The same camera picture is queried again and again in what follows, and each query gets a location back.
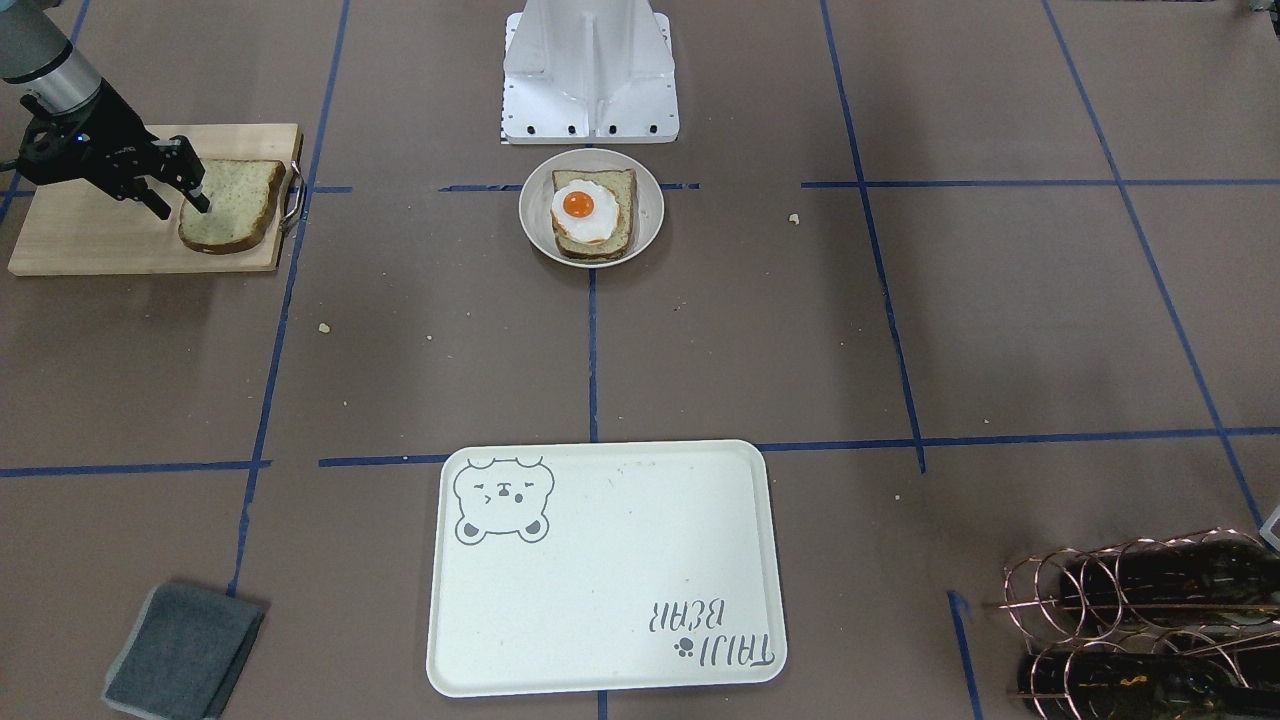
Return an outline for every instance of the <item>toast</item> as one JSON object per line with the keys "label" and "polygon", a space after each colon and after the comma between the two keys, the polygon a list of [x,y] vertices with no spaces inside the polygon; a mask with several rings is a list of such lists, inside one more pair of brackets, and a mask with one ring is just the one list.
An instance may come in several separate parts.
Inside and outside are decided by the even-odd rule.
{"label": "toast", "polygon": [[284,163],[279,160],[204,160],[209,213],[182,204],[178,238],[197,252],[229,255],[262,242],[275,217]]}
{"label": "toast", "polygon": [[556,233],[556,247],[561,255],[575,260],[616,260],[626,254],[631,247],[631,236],[635,228],[636,208],[636,172],[631,168],[625,170],[552,170],[552,186],[561,190],[570,181],[584,179],[594,182],[609,191],[618,201],[618,222],[613,228],[613,234],[598,245],[575,242],[564,232],[564,228],[552,217],[552,229]]}

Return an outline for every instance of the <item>white tray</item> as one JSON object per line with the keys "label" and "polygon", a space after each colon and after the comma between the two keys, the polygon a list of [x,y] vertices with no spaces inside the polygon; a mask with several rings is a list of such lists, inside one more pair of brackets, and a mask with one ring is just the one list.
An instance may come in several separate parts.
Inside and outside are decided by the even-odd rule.
{"label": "white tray", "polygon": [[764,457],[742,441],[460,450],[429,623],[426,674],[449,697],[771,680],[787,639]]}

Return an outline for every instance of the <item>gray cloth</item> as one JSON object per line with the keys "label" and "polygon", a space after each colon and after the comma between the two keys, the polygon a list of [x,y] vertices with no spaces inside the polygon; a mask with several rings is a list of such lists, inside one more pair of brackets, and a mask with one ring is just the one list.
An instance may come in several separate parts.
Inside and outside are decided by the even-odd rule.
{"label": "gray cloth", "polygon": [[147,596],[102,700],[150,720],[218,717],[262,623],[262,609],[166,583]]}

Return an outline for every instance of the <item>egg white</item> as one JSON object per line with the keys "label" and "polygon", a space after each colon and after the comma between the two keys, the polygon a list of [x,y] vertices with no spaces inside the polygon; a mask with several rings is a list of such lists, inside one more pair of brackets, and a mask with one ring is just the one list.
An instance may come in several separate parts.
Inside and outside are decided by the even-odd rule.
{"label": "egg white", "polygon": [[[571,192],[585,192],[595,202],[595,209],[585,218],[575,218],[564,211],[564,197]],[[552,217],[573,242],[599,245],[618,227],[618,199],[604,186],[585,179],[572,179],[552,197]]]}

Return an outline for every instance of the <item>bear face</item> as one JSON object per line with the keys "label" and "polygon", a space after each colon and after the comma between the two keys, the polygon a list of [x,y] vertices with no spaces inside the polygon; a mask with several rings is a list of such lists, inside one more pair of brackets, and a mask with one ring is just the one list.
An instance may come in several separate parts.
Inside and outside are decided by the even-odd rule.
{"label": "bear face", "polygon": [[463,544],[476,544],[486,534],[517,533],[525,542],[547,537],[547,497],[556,487],[556,475],[539,457],[534,462],[518,459],[490,460],[467,466],[453,477],[462,518],[454,534]]}

